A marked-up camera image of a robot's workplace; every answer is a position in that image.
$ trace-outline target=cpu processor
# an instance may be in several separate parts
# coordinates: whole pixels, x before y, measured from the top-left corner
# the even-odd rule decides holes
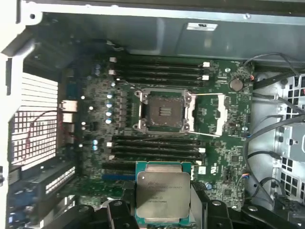
[[[139,224],[189,222],[191,163],[136,162],[136,208]]]
[[[196,96],[187,90],[144,88],[139,97],[139,121],[133,125],[147,134],[170,135],[194,131],[193,111]]]

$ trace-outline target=motherboard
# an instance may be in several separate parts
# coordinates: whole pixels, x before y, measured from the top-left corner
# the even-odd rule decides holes
[[[136,161],[190,162],[191,182],[239,209],[253,67],[239,61],[113,54],[76,66],[82,203],[120,198]]]

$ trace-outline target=black dimm slot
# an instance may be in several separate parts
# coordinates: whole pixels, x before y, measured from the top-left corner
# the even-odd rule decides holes
[[[178,80],[145,80],[138,78],[123,78],[129,83],[137,83],[137,84],[161,84],[161,85],[174,85],[180,87],[202,87],[203,82],[194,83],[190,81],[178,81]]]
[[[155,147],[161,149],[179,149],[179,150],[193,150],[193,145],[173,145],[169,143],[154,143],[154,142],[120,142],[116,146],[130,146],[130,147]]]
[[[138,155],[141,154],[160,154],[160,155],[195,155],[195,156],[199,156],[200,153],[196,152],[196,151],[179,151],[179,150],[162,150],[162,149],[156,149],[156,148],[134,148],[134,147],[126,147],[126,146],[117,146],[114,147],[112,149],[112,153],[116,153],[116,152],[133,152],[133,153],[137,153]]]
[[[178,67],[178,66],[154,66],[154,65],[129,65],[129,66],[115,66],[114,67],[116,73],[120,72],[129,72],[129,71],[154,71],[154,72],[190,72],[203,74],[204,72],[208,72],[207,69],[200,68],[186,68],[186,67]]]
[[[121,141],[132,141],[135,144],[137,144],[139,142],[139,140],[143,140],[145,141],[145,139],[147,139],[147,136],[114,136],[113,140],[117,141],[117,142],[121,142]],[[162,136],[162,137],[156,137],[156,139],[154,140],[153,138],[150,138],[149,141],[146,142],[163,142],[163,143],[175,143],[178,145],[185,145],[185,144],[190,144],[190,145],[194,145],[194,146],[199,146],[201,145],[201,141],[199,140],[194,140],[194,139],[189,139],[189,138],[168,138],[166,136]]]
[[[196,80],[201,81],[202,75],[199,74],[181,74],[181,73],[165,73],[165,72],[127,72],[118,73],[119,77],[138,77],[138,78],[158,78],[158,79],[177,79],[177,80]]]
[[[185,64],[185,63],[174,63],[174,62],[159,62],[159,61],[156,61],[156,60],[147,60],[147,61],[144,61],[144,60],[141,60],[141,59],[138,59],[138,60],[128,60],[128,59],[119,59],[117,61],[117,64],[115,64],[115,66],[120,66],[120,65],[123,65],[123,66],[139,66],[139,65],[147,65],[147,66],[168,66],[168,67],[178,67],[178,68],[201,68],[201,64],[202,63],[198,63],[198,64]]]
[[[112,170],[130,170],[135,171],[135,163],[125,162],[114,160],[113,162],[103,161],[103,169],[112,169]]]
[[[194,156],[172,156],[172,155],[156,155],[156,154],[135,154],[135,153],[121,153],[117,152],[115,156],[118,157],[135,157],[135,158],[157,158],[157,159],[162,159],[162,158],[174,158],[176,160],[197,160],[199,158],[194,157]]]

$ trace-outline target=blue capacitor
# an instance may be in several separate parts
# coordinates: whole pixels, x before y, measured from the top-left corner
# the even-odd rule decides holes
[[[213,188],[212,184],[209,182],[205,183],[205,187],[206,187],[206,190],[212,190],[212,188]]]

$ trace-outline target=cable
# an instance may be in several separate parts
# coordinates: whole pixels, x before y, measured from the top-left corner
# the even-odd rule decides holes
[[[287,55],[285,54],[282,54],[282,53],[279,53],[279,52],[273,52],[273,53],[266,53],[266,54],[260,54],[260,55],[257,55],[257,56],[254,56],[248,60],[246,60],[243,64],[243,67],[245,67],[249,62],[255,60],[255,59],[258,59],[258,58],[261,58],[261,57],[265,57],[265,56],[280,56],[283,58],[283,60],[288,64],[289,68],[292,70],[292,72],[300,77],[300,73],[294,68],[294,66],[288,61],[287,59]]]
[[[286,104],[288,107],[290,107],[293,111],[296,111],[297,113],[299,114],[305,114],[305,110],[303,110],[302,108],[296,106],[296,105],[293,105],[292,103],[288,102],[287,100],[281,98],[281,97],[278,97],[277,99],[278,101]]]
[[[263,200],[263,201],[267,201],[268,202],[268,200],[266,200],[266,199],[264,199],[264,198],[261,198],[261,197],[246,197],[246,198],[244,198],[244,200],[249,200],[249,201],[251,201],[251,200],[253,200],[253,199],[260,199],[260,200]]]
[[[266,184],[270,180],[274,180],[279,185],[279,187],[281,188],[282,195],[286,196],[285,188],[278,179],[275,179],[273,177],[265,177],[264,179],[261,180],[260,183],[261,183],[262,186],[264,186],[264,184]],[[254,194],[252,195],[252,197],[256,197],[257,194],[259,193],[259,190],[260,190],[260,188],[257,187]]]
[[[273,151],[256,151],[254,153],[249,154],[248,159],[252,158],[253,156],[258,155],[258,154],[268,154],[271,157],[273,157],[274,159],[281,160],[281,156],[279,156],[277,153],[275,153]]]
[[[299,70],[299,73],[302,73],[302,74],[305,73],[305,69],[303,68],[303,69]],[[256,90],[256,89],[264,88],[264,87],[272,85],[276,82],[282,81],[284,79],[287,79],[287,78],[290,78],[293,76],[295,76],[295,73],[292,73],[291,71],[281,73],[281,74],[275,75],[273,77],[270,77],[268,79],[255,82],[253,89]]]
[[[280,121],[282,121],[283,116],[282,115],[267,115],[266,117],[262,118],[257,124],[254,125],[253,132],[263,121],[267,120],[268,118],[280,118]]]
[[[287,100],[283,99],[282,97],[278,97],[277,95],[266,95],[266,94],[253,93],[253,97],[260,98],[260,99],[267,99],[267,100],[278,100],[278,101],[286,104],[292,110],[297,111],[297,113],[305,114],[305,110],[301,109],[300,107],[298,107],[296,105],[293,105],[291,102],[288,102]]]
[[[276,128],[279,128],[281,126],[284,126],[284,125],[289,125],[289,124],[292,124],[292,123],[297,123],[297,122],[301,122],[305,119],[305,114],[302,114],[302,115],[298,115],[297,117],[294,117],[294,118],[290,118],[290,119],[286,119],[286,120],[283,120],[281,122],[278,122],[278,123],[275,123],[275,124],[272,124],[272,125],[269,125],[269,126],[266,126],[264,127],[263,129],[257,131],[256,133],[252,134],[251,136],[249,136],[245,142],[244,142],[244,147],[243,147],[243,157],[244,157],[244,161],[246,163],[246,166],[247,166],[247,169],[249,170],[252,178],[254,179],[255,183],[258,185],[258,187],[268,196],[268,201],[270,203],[273,203],[273,200],[272,198],[269,196],[268,192],[266,191],[266,189],[264,189],[264,187],[260,184],[260,182],[258,181],[258,179],[256,178],[256,176],[254,175],[253,173],[253,170],[251,169],[251,166],[250,166],[250,163],[249,163],[249,160],[248,160],[248,147],[249,147],[249,142],[271,130],[274,130]]]

